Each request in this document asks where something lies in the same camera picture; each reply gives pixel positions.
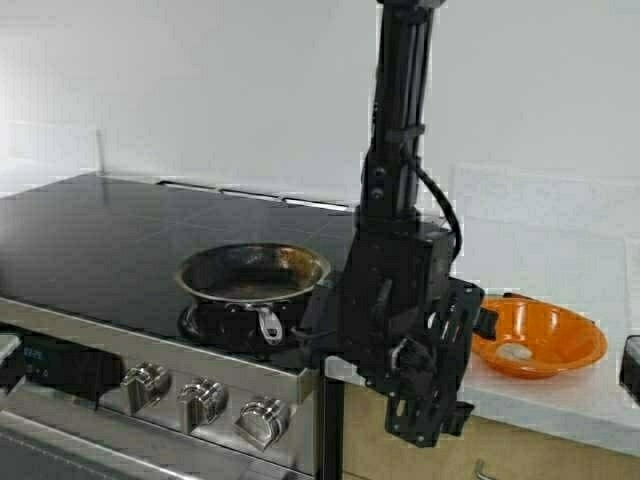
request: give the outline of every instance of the black glass cooktop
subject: black glass cooktop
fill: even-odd
[[[229,243],[280,242],[341,270],[348,213],[83,175],[0,199],[0,296],[158,337],[191,300],[174,281],[194,253]],[[272,355],[298,369],[297,352]]]

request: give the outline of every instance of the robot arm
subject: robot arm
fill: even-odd
[[[472,334],[495,337],[482,289],[450,276],[462,235],[451,204],[420,168],[422,108],[434,11],[442,0],[384,5],[373,138],[357,232],[335,284],[316,288],[301,340],[309,364],[329,355],[358,367],[388,397],[386,430],[419,447],[460,435],[473,406],[457,400]],[[423,181],[451,229],[416,210]]]

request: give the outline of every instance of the screw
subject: screw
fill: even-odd
[[[384,198],[384,190],[381,188],[374,188],[371,190],[371,197],[374,200],[382,200]]]

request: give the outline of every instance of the oven knob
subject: oven knob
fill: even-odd
[[[190,434],[199,425],[213,422],[227,406],[229,392],[218,382],[196,379],[178,395],[180,430]]]
[[[289,416],[289,407],[283,401],[255,397],[242,407],[235,428],[254,447],[265,450],[287,431]]]
[[[129,415],[159,401],[171,386],[166,368],[152,363],[141,363],[130,368],[120,383],[124,404]]]

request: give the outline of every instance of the countertop edge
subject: countertop edge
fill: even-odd
[[[331,357],[330,363],[331,368],[325,369],[327,377],[364,386],[364,379],[355,373],[355,366],[338,357]],[[640,429],[624,427],[576,411],[539,405],[499,391],[474,388],[468,384],[463,384],[460,397],[475,405],[473,415],[476,417],[640,457]]]

